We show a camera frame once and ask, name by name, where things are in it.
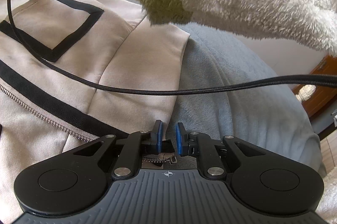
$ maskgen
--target metal zipper teeth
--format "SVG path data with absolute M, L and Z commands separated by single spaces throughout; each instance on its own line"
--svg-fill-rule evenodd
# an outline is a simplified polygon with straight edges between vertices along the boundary
M 61 129 L 63 132 L 78 138 L 80 140 L 83 140 L 85 142 L 89 142 L 91 141 L 91 139 L 84 137 L 72 130 L 70 130 L 69 128 L 55 122 L 54 120 L 46 117 L 45 115 L 41 114 L 40 112 L 38 112 L 37 110 L 35 110 L 34 108 L 30 107 L 29 105 L 25 104 L 22 100 L 20 100 L 18 97 L 16 97 L 13 93 L 11 93 L 10 91 L 8 91 L 6 88 L 4 88 L 1 84 L 0 84 L 0 90 L 5 93 L 8 97 L 10 97 L 13 101 L 15 101 L 16 103 L 18 103 L 20 106 L 22 106 L 24 109 L 28 110 L 30 113 L 32 113 L 34 116 L 38 117 L 39 119 L 51 124 L 52 126 L 55 126 L 59 129 Z
M 165 158 L 165 159 L 154 159 L 154 158 L 147 158 L 147 157 L 143 157 L 144 161 L 148 161 L 151 163 L 161 163 L 161 162 L 167 162 L 170 161 L 171 158 Z

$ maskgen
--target wooden furniture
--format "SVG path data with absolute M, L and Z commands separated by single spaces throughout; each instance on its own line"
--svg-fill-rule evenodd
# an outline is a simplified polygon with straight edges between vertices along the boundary
M 311 71 L 311 74 L 328 74 L 337 75 L 337 58 L 326 56 L 323 60 Z M 293 89 L 294 94 L 298 94 L 303 85 L 299 85 Z M 337 89 L 329 87 L 317 86 L 315 93 L 302 103 L 310 120 L 318 116 L 328 105 L 337 100 Z
M 329 173 L 337 166 L 337 131 L 321 141 L 321 150 L 326 173 Z

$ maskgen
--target wooden cabinet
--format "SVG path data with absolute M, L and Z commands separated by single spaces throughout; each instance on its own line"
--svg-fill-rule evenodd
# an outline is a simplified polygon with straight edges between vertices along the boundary
M 326 56 L 323 60 L 314 68 L 311 74 L 328 74 L 337 75 L 337 58 Z M 294 94 L 298 94 L 303 85 L 299 85 L 293 89 Z M 324 109 L 329 103 L 337 99 L 337 89 L 317 86 L 314 94 L 307 101 L 302 102 L 302 105 L 307 112 L 309 118 L 313 118 L 318 115 L 319 112 Z

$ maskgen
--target wooden floor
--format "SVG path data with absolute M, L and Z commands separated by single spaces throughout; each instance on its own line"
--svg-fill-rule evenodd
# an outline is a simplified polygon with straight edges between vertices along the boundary
M 337 166 L 337 130 L 321 141 L 321 151 L 326 172 Z

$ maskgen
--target blue gripper pad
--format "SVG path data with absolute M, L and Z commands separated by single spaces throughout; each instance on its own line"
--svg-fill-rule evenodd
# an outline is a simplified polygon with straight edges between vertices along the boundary
M 177 150 L 178 150 L 178 155 L 181 155 L 182 153 L 182 146 L 181 146 L 181 133 L 179 129 L 179 125 L 176 125 L 176 139 L 177 139 Z
M 159 130 L 158 130 L 158 140 L 157 140 L 157 151 L 161 153 L 161 145 L 163 143 L 163 122 L 160 122 Z

